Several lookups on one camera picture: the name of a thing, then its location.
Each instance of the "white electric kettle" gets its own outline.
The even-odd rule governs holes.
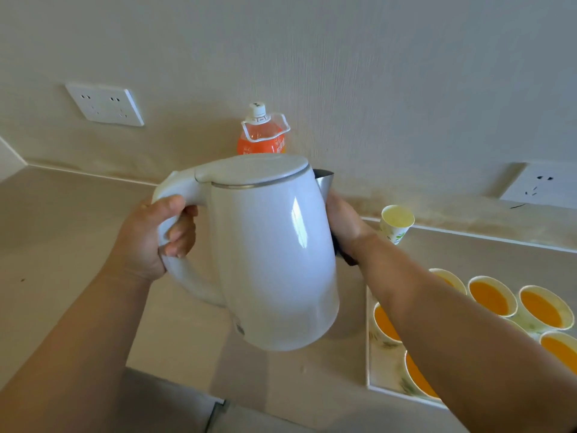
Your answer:
[[[172,172],[153,201],[171,195],[208,207],[219,282],[198,275],[185,258],[163,256],[166,269],[196,297],[226,306],[247,342],[287,351],[330,328],[339,310],[335,251],[306,158],[241,155]],[[161,246],[177,219],[159,227]]]

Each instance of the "kettle lid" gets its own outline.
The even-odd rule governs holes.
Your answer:
[[[198,166],[194,177],[198,182],[221,185],[254,185],[291,176],[309,165],[299,155],[286,153],[253,153],[221,159]]]

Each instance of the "hand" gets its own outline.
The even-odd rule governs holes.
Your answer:
[[[343,251],[358,260],[358,247],[362,245],[361,242],[367,237],[376,237],[376,232],[334,191],[328,193],[327,217],[331,231]]]
[[[181,215],[167,232],[170,240],[159,249],[159,225],[173,216]],[[126,218],[103,271],[114,276],[136,277],[152,282],[165,272],[159,253],[183,258],[196,240],[194,217],[198,216],[195,205],[185,207],[182,196],[169,196],[151,204],[151,197],[142,201]]]

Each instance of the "orange bottle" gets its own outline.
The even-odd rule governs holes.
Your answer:
[[[242,123],[237,153],[284,153],[285,134],[290,126],[283,114],[267,114],[264,103],[250,104],[250,115]]]

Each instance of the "white outlet cover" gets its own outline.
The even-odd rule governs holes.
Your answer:
[[[577,209],[577,164],[526,163],[501,199]]]
[[[130,91],[125,88],[66,84],[66,89],[90,121],[129,126],[144,125]]]

